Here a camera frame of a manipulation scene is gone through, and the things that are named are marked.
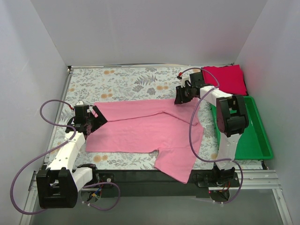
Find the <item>pink t shirt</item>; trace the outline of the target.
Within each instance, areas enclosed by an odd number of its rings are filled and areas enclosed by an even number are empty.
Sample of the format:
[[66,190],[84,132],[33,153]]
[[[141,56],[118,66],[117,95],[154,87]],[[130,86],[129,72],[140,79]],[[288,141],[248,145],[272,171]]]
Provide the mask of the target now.
[[90,134],[87,152],[150,153],[158,150],[154,167],[186,184],[196,161],[189,145],[192,131],[198,152],[204,128],[191,119],[197,99],[175,105],[174,99],[96,102],[107,123]]

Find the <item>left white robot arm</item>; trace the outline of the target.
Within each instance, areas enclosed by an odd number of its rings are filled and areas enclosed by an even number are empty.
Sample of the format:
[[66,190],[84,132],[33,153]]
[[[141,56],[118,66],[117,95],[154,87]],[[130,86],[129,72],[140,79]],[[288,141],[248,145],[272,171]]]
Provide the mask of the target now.
[[36,176],[39,205],[43,209],[73,208],[78,192],[87,185],[96,187],[100,176],[95,164],[83,164],[74,168],[80,149],[87,137],[107,123],[107,119],[95,105],[76,105],[75,116],[66,126],[65,141],[55,159]]

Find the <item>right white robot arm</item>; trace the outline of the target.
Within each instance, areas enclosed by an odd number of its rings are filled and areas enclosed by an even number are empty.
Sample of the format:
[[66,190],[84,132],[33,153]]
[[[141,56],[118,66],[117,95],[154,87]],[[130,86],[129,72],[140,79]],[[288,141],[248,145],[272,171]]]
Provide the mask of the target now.
[[217,128],[220,131],[218,155],[211,163],[214,164],[210,178],[217,186],[223,186],[234,178],[235,153],[238,142],[249,126],[248,113],[242,95],[233,95],[205,82],[202,72],[192,73],[184,77],[179,73],[177,78],[181,84],[176,87],[174,103],[184,104],[193,98],[206,100],[216,108]]

